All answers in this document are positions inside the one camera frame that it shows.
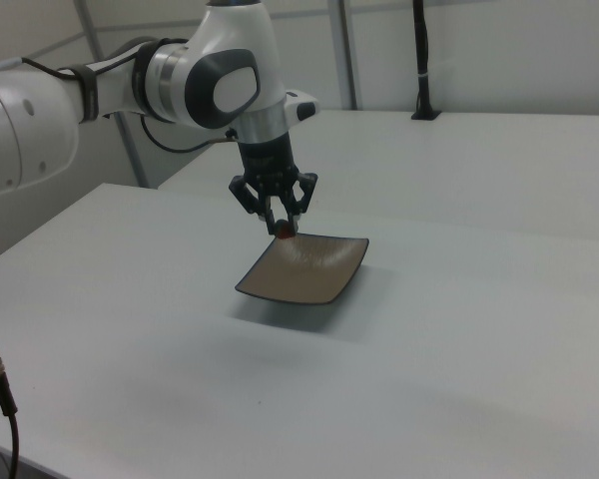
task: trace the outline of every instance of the black pole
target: black pole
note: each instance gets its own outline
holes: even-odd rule
[[[419,95],[413,120],[434,120],[441,112],[430,105],[428,86],[428,31],[423,16],[423,0],[412,0],[412,14],[415,21],[415,45],[417,48],[417,74],[419,77]]]

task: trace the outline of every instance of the table surface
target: table surface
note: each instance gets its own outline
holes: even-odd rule
[[[235,145],[0,256],[22,454],[72,478],[599,477],[599,118],[407,118],[293,131],[320,174],[301,229],[370,238],[332,305],[234,291],[270,241],[228,193]]]

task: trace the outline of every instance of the brown plate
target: brown plate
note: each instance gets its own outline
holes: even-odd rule
[[[297,235],[274,239],[236,290],[292,304],[329,304],[361,266],[368,239]]]

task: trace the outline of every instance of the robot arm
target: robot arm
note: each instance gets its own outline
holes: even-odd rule
[[[269,234],[283,229],[294,235],[317,176],[299,172],[289,129],[318,109],[315,98],[286,91],[265,6],[259,0],[210,1],[189,41],[147,41],[54,76],[0,71],[0,191],[65,169],[75,156],[79,123],[135,112],[195,129],[235,130],[245,170],[233,178],[232,193],[266,221]],[[288,222],[276,224],[271,197],[280,198]]]

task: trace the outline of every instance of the red object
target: red object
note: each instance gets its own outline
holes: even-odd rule
[[[289,238],[294,238],[296,232],[294,232],[293,227],[289,222],[284,220],[279,220],[276,224],[276,238],[278,240],[288,240]]]

